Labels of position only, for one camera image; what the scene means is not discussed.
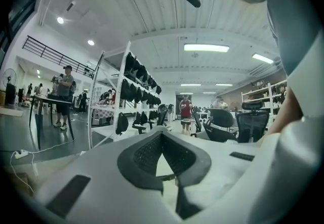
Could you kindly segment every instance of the cap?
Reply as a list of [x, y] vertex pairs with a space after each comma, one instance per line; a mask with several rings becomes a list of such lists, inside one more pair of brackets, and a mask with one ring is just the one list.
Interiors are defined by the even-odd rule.
[[63, 67], [63, 69], [67, 69], [67, 68], [70, 68], [72, 70], [72, 66], [71, 65], [67, 65], [67, 66]]

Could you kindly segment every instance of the gray shirt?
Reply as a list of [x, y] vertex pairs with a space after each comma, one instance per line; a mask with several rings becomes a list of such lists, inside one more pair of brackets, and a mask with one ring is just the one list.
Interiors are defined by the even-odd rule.
[[[74, 81], [74, 78], [73, 78], [73, 76], [68, 77], [67, 75], [65, 75], [65, 76], [63, 76], [62, 81], [72, 84], [72, 82]], [[57, 87], [57, 95], [67, 97], [67, 96], [69, 96], [69, 90], [70, 90], [70, 87], [64, 86], [63, 84], [59, 83], [59, 85]]]

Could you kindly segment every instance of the sneaker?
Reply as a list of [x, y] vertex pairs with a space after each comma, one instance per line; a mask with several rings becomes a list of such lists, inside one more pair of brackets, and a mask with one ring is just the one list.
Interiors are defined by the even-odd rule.
[[66, 129], [67, 129], [67, 125], [66, 125], [66, 123], [63, 123], [61, 130], [66, 130]]
[[57, 122], [54, 124], [54, 127], [61, 127], [61, 126], [62, 126], [61, 122]]

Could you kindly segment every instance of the storage rack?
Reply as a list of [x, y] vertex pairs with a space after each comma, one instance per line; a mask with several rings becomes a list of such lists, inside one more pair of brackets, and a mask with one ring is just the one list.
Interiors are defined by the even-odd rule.
[[[119, 70], [119, 76], [118, 76], [118, 82], [117, 82], [117, 86], [116, 86], [116, 97], [115, 97], [115, 105], [113, 106], [107, 106], [107, 107], [102, 107], [99, 105], [93, 105], [93, 98], [96, 95], [96, 81], [97, 81], [97, 75], [98, 75], [98, 71], [100, 69], [100, 65], [103, 62], [103, 59], [105, 57], [105, 52], [102, 53], [98, 65], [96, 67], [96, 71], [94, 74], [94, 78], [93, 78], [93, 84], [91, 87], [91, 97], [90, 97], [90, 103], [89, 103], [89, 111], [88, 111], [88, 140], [89, 140], [89, 149], [95, 148], [99, 145], [101, 145], [103, 142], [105, 142], [108, 138], [113, 139], [113, 141], [118, 141], [120, 139], [120, 136], [116, 134], [116, 129], [117, 129], [117, 123], [118, 123], [118, 115], [119, 113], [136, 113], [136, 112], [145, 112], [147, 114], [147, 117], [149, 116], [149, 112], [150, 111], [154, 111], [157, 110], [157, 107], [155, 108], [149, 108], [149, 105], [146, 104], [146, 101], [144, 101], [143, 103], [140, 102], [139, 104], [136, 105], [136, 107], [119, 107], [120, 104], [120, 92], [122, 89], [122, 82], [124, 79], [126, 79], [129, 84], [134, 84], [134, 86], [136, 88], [140, 88], [142, 91], [151, 93], [152, 95], [159, 97], [159, 95], [155, 92], [156, 87], [154, 89], [149, 88], [149, 90], [145, 89], [144, 87], [142, 87], [142, 82], [136, 78], [136, 81], [138, 83], [135, 83], [134, 81], [130, 80], [129, 78], [127, 78], [126, 76], [124, 76], [124, 72], [125, 72], [125, 64], [126, 64], [126, 57], [129, 53], [132, 54], [132, 56], [135, 58], [136, 56], [131, 52], [130, 50], [130, 46], [131, 46], [131, 42], [128, 42], [126, 49], [124, 51], [124, 55], [123, 55], [123, 59], [121, 61], [121, 66], [120, 66], [120, 70]], [[104, 74], [107, 77], [107, 80], [112, 84], [111, 79], [109, 78], [109, 76], [104, 72]], [[106, 111], [112, 111], [114, 112], [114, 116], [113, 116], [113, 125], [111, 126], [104, 126], [104, 127], [96, 127], [96, 130], [100, 130], [100, 132], [107, 132], [107, 136], [100, 141], [99, 143], [97, 143], [95, 146], [93, 146], [92, 144], [92, 132], [94, 131], [92, 129], [91, 126], [91, 117], [92, 117], [92, 110], [93, 109], [100, 109], [100, 110], [106, 110]]]
[[[275, 87], [275, 86], [284, 84], [286, 82], [287, 82], [287, 80], [284, 80], [284, 81], [281, 81], [281, 82], [278, 82], [278, 83], [275, 83], [275, 84], [272, 84], [272, 85], [270, 83], [268, 83], [268, 85], [266, 87], [261, 88], [259, 90], [255, 90], [255, 91], [247, 92], [247, 93], [241, 93], [241, 95], [242, 95], [242, 102], [269, 100], [269, 106], [264, 106], [264, 107], [261, 108], [261, 109], [270, 110], [270, 113], [269, 113], [269, 122], [268, 122], [267, 128], [269, 128], [272, 125], [272, 123], [273, 123], [273, 121], [274, 121], [274, 119], [276, 117], [276, 115], [274, 115], [274, 113], [273, 113], [273, 110], [279, 108], [279, 105], [274, 105], [273, 104], [273, 98], [274, 97], [280, 97], [281, 96], [281, 94], [272, 94], [272, 87]], [[244, 99], [244, 96], [249, 96], [249, 95], [257, 94], [257, 93], [268, 93], [268, 96], [267, 97], [257, 98], [257, 99], [252, 99], [252, 100]]]

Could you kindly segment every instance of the shorts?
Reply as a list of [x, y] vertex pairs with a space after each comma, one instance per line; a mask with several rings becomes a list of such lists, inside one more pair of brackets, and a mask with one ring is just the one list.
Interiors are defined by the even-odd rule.
[[[181, 119], [184, 120], [184, 119], [191, 119], [191, 117], [187, 117], [187, 116], [181, 116]], [[183, 122], [181, 121], [181, 125], [190, 125], [191, 122], [188, 121], [188, 122]]]
[[[62, 97], [62, 100], [68, 100], [67, 97]], [[56, 112], [61, 113], [62, 116], [67, 116], [69, 111], [69, 104], [56, 104]]]

